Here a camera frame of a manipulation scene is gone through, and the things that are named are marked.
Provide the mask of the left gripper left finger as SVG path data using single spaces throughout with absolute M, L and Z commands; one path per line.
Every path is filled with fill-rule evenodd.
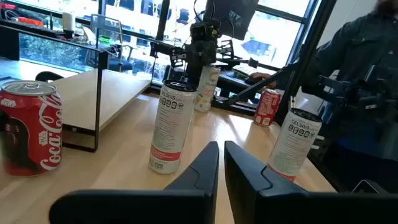
M 76 190 L 57 199 L 50 224 L 214 224 L 219 147 L 209 142 L 163 190 Z

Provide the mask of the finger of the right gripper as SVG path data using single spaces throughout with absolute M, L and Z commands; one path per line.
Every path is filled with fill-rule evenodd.
M 234 48 L 232 40 L 222 40 L 220 45 L 216 48 L 216 59 L 232 60 L 234 59 Z
M 187 59 L 187 53 L 185 52 L 185 49 L 181 47 L 152 42 L 150 44 L 150 56 L 158 58 L 158 53 L 169 57 L 171 67 L 181 67 L 183 66 L 183 61 L 186 61 Z

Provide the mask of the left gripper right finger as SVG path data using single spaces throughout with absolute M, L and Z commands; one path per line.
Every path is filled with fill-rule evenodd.
M 309 192 L 232 141 L 224 171 L 235 224 L 398 224 L 398 195 Z

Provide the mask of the white Celsius can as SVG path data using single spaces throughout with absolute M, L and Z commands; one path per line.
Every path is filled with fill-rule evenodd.
M 220 71 L 220 68 L 209 65 L 203 67 L 195 104 L 197 111 L 207 112 L 211 108 Z
M 196 98 L 195 86 L 180 80 L 164 81 L 150 147 L 153 171 L 172 174 L 178 169 Z
M 322 126 L 318 115 L 299 108 L 286 114 L 267 167 L 293 182 Z

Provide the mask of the red Coca-Cola can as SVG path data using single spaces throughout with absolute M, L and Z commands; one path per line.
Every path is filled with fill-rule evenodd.
M 262 93 L 254 115 L 254 122 L 261 126 L 270 126 L 280 103 L 280 94 L 266 88 Z
M 0 86 L 0 150 L 10 175 L 35 176 L 62 160 L 62 101 L 53 84 L 11 81 Z

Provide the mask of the white keyboard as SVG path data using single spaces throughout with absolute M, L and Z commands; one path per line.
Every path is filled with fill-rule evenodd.
M 234 76 L 237 78 L 247 78 L 251 76 L 253 73 L 257 73 L 257 69 L 250 67 L 249 65 L 243 64 L 243 65 L 235 65 L 232 68 L 232 71 L 234 72 Z

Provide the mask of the dark grey desk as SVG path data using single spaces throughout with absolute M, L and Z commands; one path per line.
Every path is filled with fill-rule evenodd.
M 238 94 L 238 93 L 241 93 L 242 91 L 244 91 L 245 89 L 252 87 L 252 85 L 245 83 L 244 80 L 241 80 L 241 79 L 238 79 L 235 77 L 230 77 L 230 76 L 222 73 L 219 76 L 217 87 L 219 87 L 223 90 Z M 244 96 L 246 98 L 253 97 L 256 93 L 262 92 L 263 88 L 264 88 L 263 85 L 257 86 L 257 87 L 255 87 L 255 89 L 250 90 L 249 92 L 245 93 Z

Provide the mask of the computer monitor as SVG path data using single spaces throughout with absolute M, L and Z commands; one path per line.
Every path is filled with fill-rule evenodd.
M 205 17 L 220 23 L 220 34 L 244 40 L 259 0 L 207 0 Z

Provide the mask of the person's hand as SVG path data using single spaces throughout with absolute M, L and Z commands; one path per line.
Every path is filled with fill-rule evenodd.
M 252 73 L 249 75 L 248 80 L 250 80 L 251 82 L 259 82 L 263 79 L 269 78 L 271 75 L 268 73 L 261 73 L 261 72 L 256 72 L 256 73 Z

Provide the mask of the white cylinder roll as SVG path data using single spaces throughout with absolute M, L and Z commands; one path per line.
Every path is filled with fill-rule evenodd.
M 63 26 L 63 30 L 74 32 L 75 31 L 75 16 L 69 12 L 64 12 L 62 14 L 62 26 Z

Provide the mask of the black chair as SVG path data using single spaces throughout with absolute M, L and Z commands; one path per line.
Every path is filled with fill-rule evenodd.
M 59 80 L 62 78 L 63 78 L 63 76 L 58 75 L 56 73 L 53 73 L 50 71 L 44 71 L 44 72 L 40 72 L 36 75 L 35 81 L 49 82 L 49 81 Z

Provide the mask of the person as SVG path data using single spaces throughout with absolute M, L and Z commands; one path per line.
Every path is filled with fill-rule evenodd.
M 338 81 L 358 81 L 373 65 L 378 75 L 391 72 L 388 83 L 398 96 L 398 0 L 377 0 L 372 12 L 340 28 L 318 48 L 304 82 L 334 71 Z M 332 107 L 326 106 L 322 118 L 340 122 L 341 132 L 318 157 L 322 166 L 345 190 L 368 179 L 398 193 L 398 108 L 367 115 L 348 111 L 336 117 Z

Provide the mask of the orange object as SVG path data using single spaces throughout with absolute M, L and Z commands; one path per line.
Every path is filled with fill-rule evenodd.
M 33 25 L 33 26 L 38 26 L 38 27 L 43 27 L 44 23 L 42 21 L 38 21 L 36 19 L 31 19 L 31 18 L 27 18 L 27 17 L 17 17 L 17 20 L 19 22 L 25 23 L 25 24 L 29 24 L 29 25 Z

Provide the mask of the black aluminium rig frame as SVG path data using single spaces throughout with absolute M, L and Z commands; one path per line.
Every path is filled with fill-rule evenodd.
M 240 100 L 256 93 L 266 85 L 280 79 L 288 79 L 284 95 L 280 101 L 279 109 L 275 114 L 275 121 L 281 125 L 288 112 L 290 97 L 295 96 L 299 90 L 299 84 L 302 81 L 312 55 L 317 49 L 319 40 L 323 34 L 325 26 L 330 18 L 337 0 L 321 0 L 317 13 L 315 14 L 312 26 L 309 28 L 307 38 L 301 48 L 301 54 L 294 63 L 281 68 L 271 77 L 255 83 L 244 89 L 237 95 L 229 98 L 215 97 L 211 105 L 215 108 L 233 111 L 249 116 L 254 115 L 254 107 L 247 103 L 241 103 Z

